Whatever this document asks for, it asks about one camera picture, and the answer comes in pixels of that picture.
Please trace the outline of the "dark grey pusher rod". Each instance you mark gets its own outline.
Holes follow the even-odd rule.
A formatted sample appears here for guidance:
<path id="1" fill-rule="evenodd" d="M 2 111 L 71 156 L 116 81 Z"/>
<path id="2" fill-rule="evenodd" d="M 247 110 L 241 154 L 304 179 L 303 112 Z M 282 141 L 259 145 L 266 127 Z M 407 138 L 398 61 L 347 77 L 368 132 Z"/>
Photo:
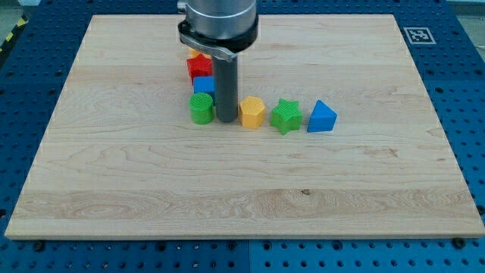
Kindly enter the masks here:
<path id="1" fill-rule="evenodd" d="M 213 57 L 214 97 L 219 121 L 230 123 L 238 115 L 237 58 L 231 62 Z"/>

